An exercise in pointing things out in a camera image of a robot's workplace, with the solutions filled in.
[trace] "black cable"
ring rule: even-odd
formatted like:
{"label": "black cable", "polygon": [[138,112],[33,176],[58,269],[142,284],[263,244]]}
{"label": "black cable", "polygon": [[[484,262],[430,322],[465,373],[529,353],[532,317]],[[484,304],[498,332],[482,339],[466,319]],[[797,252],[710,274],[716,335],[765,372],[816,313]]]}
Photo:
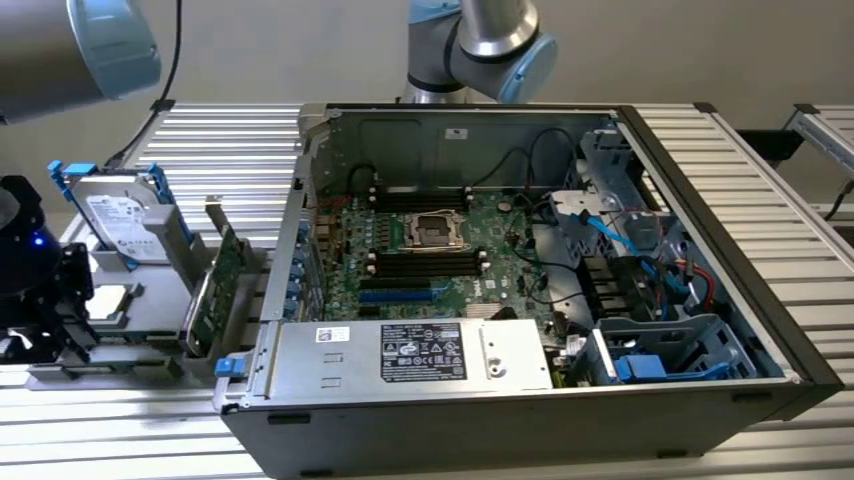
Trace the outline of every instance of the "black cable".
{"label": "black cable", "polygon": [[554,305],[556,303],[566,302],[572,298],[576,298],[576,297],[578,297],[578,296],[585,294],[585,292],[582,291],[582,292],[572,293],[566,297],[560,298],[558,300],[541,300],[540,298],[537,298],[534,296],[534,288],[544,281],[544,278],[546,278],[546,274],[545,273],[541,275],[540,280],[537,280],[536,282],[532,283],[532,286],[529,287],[529,293],[528,293],[528,298],[534,300],[534,302],[540,303],[541,305]]}
{"label": "black cable", "polygon": [[505,163],[508,163],[508,160],[510,159],[510,157],[513,156],[513,154],[516,152],[521,152],[522,155],[525,155],[525,158],[530,158],[529,157],[529,152],[525,151],[525,148],[513,147],[510,150],[508,150],[508,153],[505,153],[505,156],[502,157],[501,161],[498,162],[498,165],[496,165],[496,167],[493,167],[493,170],[490,170],[490,173],[488,173],[484,177],[481,177],[481,179],[478,179],[477,182],[474,182],[472,184],[473,187],[477,187],[478,185],[481,185],[484,182],[486,182],[493,177],[493,175],[496,175],[496,172],[498,172],[498,170],[502,168]]}
{"label": "black cable", "polygon": [[843,187],[843,190],[840,191],[840,195],[837,195],[837,200],[833,202],[831,212],[828,212],[828,215],[825,215],[827,221],[831,221],[833,219],[833,216],[837,214],[837,212],[840,211],[840,207],[843,206],[843,200],[845,200],[845,197],[852,193],[853,190],[854,180],[849,180],[849,183],[845,184],[845,187]]}
{"label": "black cable", "polygon": [[170,96],[170,91],[173,90],[173,83],[175,82],[175,74],[178,73],[178,65],[182,59],[182,37],[185,34],[185,0],[175,0],[175,51],[173,53],[173,67],[170,69],[170,76],[166,80],[166,85],[163,87],[163,93],[161,94],[161,99],[158,103],[155,103],[151,109],[151,115],[149,116],[149,120],[143,124],[143,127],[137,132],[137,135],[129,142],[129,144],[117,152],[117,154],[110,157],[109,165],[117,164],[125,160],[125,156],[129,154],[131,149],[137,146],[139,141],[146,136],[146,132],[155,123],[158,119],[158,115],[161,115],[161,108],[166,103],[166,100]]}
{"label": "black cable", "polygon": [[372,165],[370,163],[357,163],[350,168],[350,172],[348,172],[348,189],[346,189],[348,195],[353,195],[353,178],[356,177],[357,172],[364,168],[368,168],[369,170],[372,170],[372,172],[374,172],[374,175],[377,175],[377,167],[374,165]]}
{"label": "black cable", "polygon": [[569,156],[569,166],[573,166],[573,160],[576,160],[576,146],[578,145],[578,143],[576,142],[576,139],[573,138],[573,135],[570,135],[570,133],[564,130],[562,128],[558,127],[549,127],[544,130],[541,130],[541,132],[537,134],[537,136],[534,137],[534,141],[532,142],[532,148],[529,149],[529,167],[528,167],[528,177],[526,177],[526,181],[529,184],[534,183],[534,153],[537,151],[537,144],[540,143],[540,140],[544,138],[544,136],[548,133],[560,133],[561,135],[564,135],[564,137],[566,138],[566,141],[570,144],[570,156]]}
{"label": "black cable", "polygon": [[[536,211],[546,203],[549,203],[549,200],[541,200],[534,205],[532,205],[532,207],[530,207],[532,212]],[[520,213],[517,213],[517,215],[514,215],[513,220],[510,221],[510,225],[508,226],[508,231],[505,232],[505,240],[510,244],[510,251],[520,258],[520,260],[530,263],[534,266],[566,268],[570,272],[577,273],[577,270],[573,267],[570,267],[569,265],[565,265],[564,263],[542,262],[542,261],[536,260],[533,258],[528,258],[526,256],[524,256],[517,251],[517,246],[513,243],[510,243],[510,233],[513,232],[513,227],[517,224],[517,220],[520,220],[520,216],[522,215],[524,212],[525,212],[525,210],[521,210]]]}
{"label": "black cable", "polygon": [[541,305],[554,305],[556,303],[566,302],[568,300],[570,300],[570,299],[573,299],[573,298],[576,298],[576,297],[578,297],[578,296],[581,296],[584,294],[585,294],[585,292],[576,292],[576,293],[572,293],[570,295],[568,295],[566,297],[560,298],[558,300],[546,301],[546,300],[541,300],[540,298],[537,298],[534,296],[534,292],[532,292],[532,294],[529,295],[529,298],[532,300],[534,300],[534,302],[540,303]]}

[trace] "wire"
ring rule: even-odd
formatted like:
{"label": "wire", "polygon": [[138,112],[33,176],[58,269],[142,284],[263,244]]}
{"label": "wire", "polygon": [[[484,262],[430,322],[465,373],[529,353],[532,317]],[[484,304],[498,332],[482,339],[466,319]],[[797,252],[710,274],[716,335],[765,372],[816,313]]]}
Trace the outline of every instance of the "wire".
{"label": "wire", "polygon": [[562,128],[558,127],[550,127],[546,128],[544,130],[541,130],[541,132],[537,134],[537,136],[534,137],[534,141],[532,142],[532,148],[529,149],[528,155],[529,155],[529,166],[528,166],[528,172],[526,172],[526,181],[528,184],[532,185],[534,183],[534,152],[537,151],[537,144],[540,143],[540,140],[544,138],[544,136],[548,133],[560,133],[564,135],[564,137],[566,138],[566,141],[570,143],[570,156],[569,156],[569,166],[573,166],[573,161],[576,160],[576,145],[578,145],[578,143],[576,142],[576,139],[573,138],[573,136],[569,134],[569,132],[566,130],[564,130]]}
{"label": "wire", "polygon": [[498,170],[502,168],[502,166],[505,165],[505,163],[508,163],[508,160],[510,160],[510,157],[513,156],[513,154],[516,152],[522,153],[522,155],[525,155],[525,158],[529,159],[529,163],[530,163],[530,156],[529,156],[529,152],[525,151],[525,148],[522,147],[513,147],[510,150],[508,150],[508,153],[505,153],[505,156],[502,157],[501,161],[498,162],[498,164],[493,167],[493,170],[490,170],[490,173],[488,173],[484,177],[481,177],[478,179],[478,181],[476,181],[472,186],[477,187],[478,185],[481,185],[484,182],[486,182],[490,178],[493,178],[493,175],[496,175],[496,172],[498,172]]}
{"label": "wire", "polygon": [[183,35],[185,35],[185,0],[175,0],[175,50],[173,53],[173,67],[170,68],[170,76],[166,80],[163,93],[161,94],[161,99],[158,100],[158,103],[151,109],[151,115],[149,115],[149,120],[146,120],[146,123],[143,124],[143,127],[137,132],[137,135],[134,135],[134,138],[131,139],[129,144],[125,146],[125,148],[122,148],[122,150],[119,150],[117,154],[113,157],[110,157],[110,161],[107,162],[110,165],[119,164],[125,160],[126,155],[129,154],[131,149],[137,147],[137,144],[141,142],[141,140],[146,136],[146,133],[149,132],[149,129],[154,125],[155,120],[158,119],[158,115],[161,115],[161,112],[162,112],[161,108],[163,107],[163,104],[166,103],[166,100],[170,97],[170,92],[173,90],[173,83],[175,82],[175,74],[178,73],[178,65],[181,64],[181,60],[182,60]]}
{"label": "wire", "polygon": [[540,298],[537,298],[534,296],[534,288],[537,287],[537,285],[544,281],[544,279],[546,278],[546,274],[544,273],[540,276],[540,279],[532,283],[532,286],[529,287],[529,293],[528,293],[528,298],[530,298],[532,300],[534,300],[534,302],[540,303],[541,305],[554,305],[556,303],[561,303],[561,302],[566,302],[568,300],[570,300],[572,298],[576,298],[581,295],[585,294],[585,292],[576,292],[569,294],[566,297],[560,298],[558,300],[541,300]]}
{"label": "wire", "polygon": [[[685,260],[678,259],[677,260],[677,265],[682,269],[688,269],[688,263],[686,263]],[[709,310],[712,308],[712,302],[713,302],[714,295],[716,295],[716,281],[714,281],[714,279],[712,277],[712,274],[706,270],[700,268],[698,266],[694,266],[694,271],[702,277],[702,279],[706,281],[706,296],[704,298],[704,309]]]}
{"label": "wire", "polygon": [[[549,200],[541,200],[540,202],[537,202],[534,205],[532,205],[532,211],[536,211],[537,208],[544,205],[545,203],[549,203]],[[522,216],[522,213],[525,211],[521,210],[520,213],[517,213],[517,215],[514,215],[513,220],[510,221],[510,225],[508,226],[508,230],[505,231],[505,240],[508,241],[508,243],[510,244],[510,233],[513,232],[513,227],[517,224],[517,220],[520,220],[520,217]],[[554,263],[554,262],[542,262],[534,258],[529,258],[525,255],[522,255],[518,251],[517,251],[517,247],[510,244],[510,251],[513,252],[513,254],[520,258],[520,260],[530,263],[532,265],[536,265],[538,267],[558,267],[558,268],[565,268],[568,269],[570,272],[577,273],[576,268],[570,267],[569,265],[565,265],[564,263]]]}
{"label": "wire", "polygon": [[350,172],[348,172],[348,195],[353,195],[353,178],[356,177],[357,172],[364,168],[372,170],[374,172],[374,175],[377,175],[377,167],[370,163],[357,163],[353,167],[350,167]]}
{"label": "wire", "polygon": [[837,199],[833,202],[833,207],[831,208],[828,215],[825,215],[827,221],[831,221],[833,219],[835,215],[840,211],[840,207],[843,206],[843,200],[845,200],[845,197],[852,193],[853,190],[854,180],[849,180],[849,183],[845,184],[845,187],[843,187],[843,190],[840,191],[840,195],[837,195]]}

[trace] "motherboard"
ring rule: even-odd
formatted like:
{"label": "motherboard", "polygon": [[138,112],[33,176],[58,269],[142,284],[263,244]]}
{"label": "motherboard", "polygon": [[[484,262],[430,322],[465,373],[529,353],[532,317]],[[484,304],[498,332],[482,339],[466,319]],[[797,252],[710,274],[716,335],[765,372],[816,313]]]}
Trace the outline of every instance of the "motherboard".
{"label": "motherboard", "polygon": [[546,298],[546,285],[518,195],[477,193],[465,209],[429,212],[385,211],[358,197],[323,201],[326,321],[492,318],[510,308],[550,322],[550,305],[532,299]]}

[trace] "red cable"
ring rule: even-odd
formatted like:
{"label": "red cable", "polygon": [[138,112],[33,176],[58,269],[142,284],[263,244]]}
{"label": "red cable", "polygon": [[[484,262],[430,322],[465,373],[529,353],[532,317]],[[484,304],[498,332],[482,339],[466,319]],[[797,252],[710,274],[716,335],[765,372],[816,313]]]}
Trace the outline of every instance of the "red cable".
{"label": "red cable", "polygon": [[[685,269],[685,260],[677,260],[677,265]],[[716,282],[706,270],[696,266],[694,271],[701,277],[704,277],[704,280],[706,280],[706,297],[704,298],[704,309],[709,310],[712,308],[712,300],[716,294]]]}

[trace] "metal slotted table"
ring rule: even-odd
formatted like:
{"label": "metal slotted table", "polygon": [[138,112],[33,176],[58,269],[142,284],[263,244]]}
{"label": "metal slotted table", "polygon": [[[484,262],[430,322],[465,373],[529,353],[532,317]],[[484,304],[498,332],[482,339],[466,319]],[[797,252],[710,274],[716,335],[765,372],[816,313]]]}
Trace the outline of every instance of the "metal slotted table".
{"label": "metal slotted table", "polygon": [[799,104],[785,129],[799,132],[854,180],[854,106]]}
{"label": "metal slotted table", "polygon": [[[714,112],[693,105],[637,108],[849,390],[795,421],[756,425],[702,458],[465,476],[854,478],[852,249]],[[217,233],[203,200],[218,194],[242,236],[274,247],[297,160],[298,111],[293,105],[179,104],[147,136],[131,163],[165,167],[187,221],[209,244]],[[81,229],[77,221],[66,237]],[[246,341],[253,339],[250,329]],[[211,390],[30,392],[25,370],[0,369],[2,478],[266,478],[219,420]],[[405,478],[449,476],[464,474]]]}

